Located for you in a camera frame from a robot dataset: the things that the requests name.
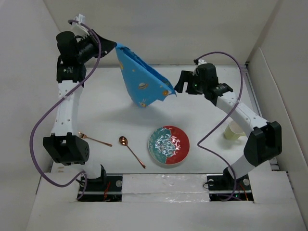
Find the blue patterned cloth napkin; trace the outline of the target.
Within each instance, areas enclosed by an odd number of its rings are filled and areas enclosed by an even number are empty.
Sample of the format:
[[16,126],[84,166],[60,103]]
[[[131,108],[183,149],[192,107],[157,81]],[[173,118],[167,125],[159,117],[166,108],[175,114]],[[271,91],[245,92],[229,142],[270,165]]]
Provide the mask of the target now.
[[164,101],[169,95],[176,95],[170,81],[131,49],[117,44],[115,50],[127,92],[138,107],[144,108],[157,100]]

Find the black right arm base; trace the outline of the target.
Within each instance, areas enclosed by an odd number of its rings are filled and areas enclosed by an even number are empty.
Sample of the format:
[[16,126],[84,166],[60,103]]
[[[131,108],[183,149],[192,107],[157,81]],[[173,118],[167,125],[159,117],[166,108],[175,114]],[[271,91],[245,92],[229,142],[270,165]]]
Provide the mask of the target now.
[[253,201],[253,193],[248,174],[236,182],[223,182],[222,174],[209,174],[206,176],[206,182],[203,187],[208,190],[210,201],[226,200],[233,192],[229,201]]

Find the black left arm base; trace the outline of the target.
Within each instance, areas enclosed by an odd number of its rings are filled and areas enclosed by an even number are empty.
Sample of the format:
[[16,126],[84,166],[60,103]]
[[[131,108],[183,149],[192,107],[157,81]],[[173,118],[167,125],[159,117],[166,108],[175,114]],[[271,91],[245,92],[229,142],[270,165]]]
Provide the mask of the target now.
[[122,175],[107,175],[104,182],[99,179],[89,179],[80,202],[121,202]]

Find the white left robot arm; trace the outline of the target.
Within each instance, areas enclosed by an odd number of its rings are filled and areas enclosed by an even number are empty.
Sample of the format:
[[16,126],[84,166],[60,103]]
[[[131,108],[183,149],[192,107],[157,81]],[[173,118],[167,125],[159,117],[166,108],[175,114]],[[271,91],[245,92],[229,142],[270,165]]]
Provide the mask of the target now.
[[85,64],[92,58],[100,61],[116,42],[102,38],[78,17],[69,24],[70,30],[56,36],[60,53],[56,65],[59,103],[51,134],[43,138],[43,146],[55,163],[81,171],[90,157],[89,145],[77,129],[79,100],[90,77]]

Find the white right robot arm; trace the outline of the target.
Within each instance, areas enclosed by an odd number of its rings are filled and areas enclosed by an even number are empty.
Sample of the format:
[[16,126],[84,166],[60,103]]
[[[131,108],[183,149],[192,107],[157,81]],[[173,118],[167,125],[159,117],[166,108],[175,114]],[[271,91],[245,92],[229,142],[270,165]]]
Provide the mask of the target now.
[[244,131],[248,140],[243,155],[223,172],[222,183],[232,190],[240,184],[240,178],[257,166],[282,153],[282,127],[258,116],[240,101],[233,89],[226,83],[219,83],[213,64],[201,62],[194,71],[181,72],[175,91],[202,94],[214,106],[224,111]]

